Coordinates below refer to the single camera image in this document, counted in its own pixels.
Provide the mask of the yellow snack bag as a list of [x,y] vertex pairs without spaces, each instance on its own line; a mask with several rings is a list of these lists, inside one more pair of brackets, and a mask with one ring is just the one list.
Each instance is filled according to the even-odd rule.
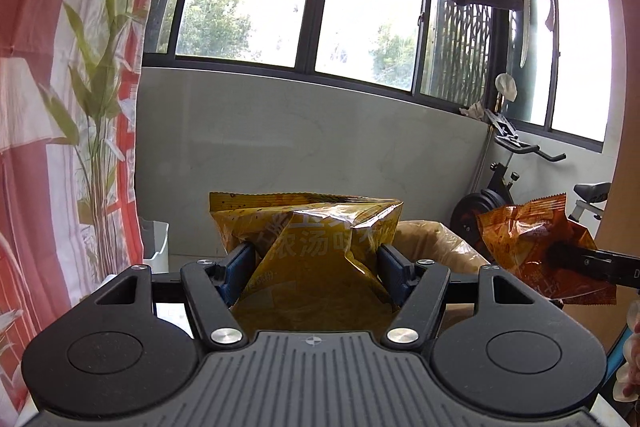
[[247,336],[369,332],[398,306],[378,278],[376,251],[393,242],[401,201],[317,193],[213,192],[209,213],[225,251],[256,251],[255,271],[231,307]]

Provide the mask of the red orange snack bag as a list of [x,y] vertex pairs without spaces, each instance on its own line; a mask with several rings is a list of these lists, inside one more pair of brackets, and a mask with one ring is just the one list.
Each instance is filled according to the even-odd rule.
[[564,194],[484,212],[476,222],[497,265],[544,297],[578,306],[616,303],[614,284],[563,269],[552,260],[550,247],[555,243],[597,248],[588,229],[566,217]]

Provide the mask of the brown cardboard box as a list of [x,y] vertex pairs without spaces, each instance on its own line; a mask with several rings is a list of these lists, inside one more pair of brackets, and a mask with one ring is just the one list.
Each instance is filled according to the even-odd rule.
[[437,221],[399,221],[393,246],[408,260],[430,259],[452,273],[477,274],[489,261],[464,239]]

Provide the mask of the white bin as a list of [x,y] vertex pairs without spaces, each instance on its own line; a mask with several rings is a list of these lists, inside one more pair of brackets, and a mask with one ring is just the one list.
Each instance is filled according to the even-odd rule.
[[143,263],[153,273],[169,272],[167,222],[139,219],[143,244]]

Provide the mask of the black exercise bike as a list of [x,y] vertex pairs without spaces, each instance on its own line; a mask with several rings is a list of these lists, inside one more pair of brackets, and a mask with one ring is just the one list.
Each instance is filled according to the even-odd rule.
[[[537,156],[548,164],[562,164],[567,160],[565,153],[550,155],[538,144],[529,144],[518,135],[513,124],[506,116],[494,110],[484,110],[485,120],[490,124],[488,138],[485,141],[485,152],[480,158],[480,165],[476,167],[475,178],[469,193],[454,206],[449,218],[451,231],[476,248],[486,251],[477,217],[483,213],[516,204],[513,198],[513,187],[520,181],[521,176],[512,169],[514,156]],[[506,160],[491,161],[486,164],[488,145],[498,145],[508,153]]]

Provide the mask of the red printed curtain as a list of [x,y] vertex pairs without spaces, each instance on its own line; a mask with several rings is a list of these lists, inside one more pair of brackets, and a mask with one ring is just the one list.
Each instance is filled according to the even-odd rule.
[[29,341],[143,257],[137,94],[151,0],[1,0],[1,421]]

